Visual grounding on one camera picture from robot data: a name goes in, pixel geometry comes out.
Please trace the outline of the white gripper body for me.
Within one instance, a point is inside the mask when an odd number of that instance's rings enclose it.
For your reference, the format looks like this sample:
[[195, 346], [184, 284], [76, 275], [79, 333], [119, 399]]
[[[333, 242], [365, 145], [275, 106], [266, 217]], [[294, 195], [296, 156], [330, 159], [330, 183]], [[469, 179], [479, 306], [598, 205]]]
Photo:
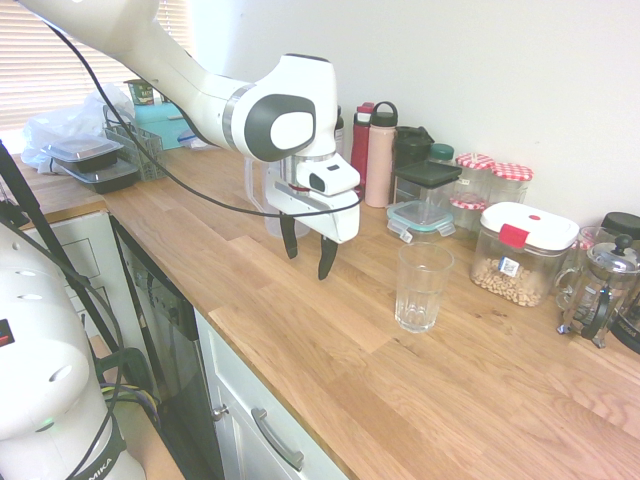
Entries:
[[266, 199], [276, 210], [293, 216], [338, 244], [352, 240], [359, 232], [360, 205], [353, 190], [329, 197], [313, 190], [301, 193], [290, 187], [276, 169], [269, 167]]

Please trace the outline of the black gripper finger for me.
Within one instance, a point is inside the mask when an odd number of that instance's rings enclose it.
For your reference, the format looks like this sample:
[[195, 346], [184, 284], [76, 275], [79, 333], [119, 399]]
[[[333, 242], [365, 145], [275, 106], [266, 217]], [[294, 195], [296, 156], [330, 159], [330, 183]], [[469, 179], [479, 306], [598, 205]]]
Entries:
[[295, 218], [281, 213], [279, 215], [279, 224], [286, 254], [289, 259], [293, 259], [298, 255]]
[[336, 258], [338, 244], [332, 239], [321, 237], [321, 257], [318, 264], [318, 279], [324, 280], [329, 275]]

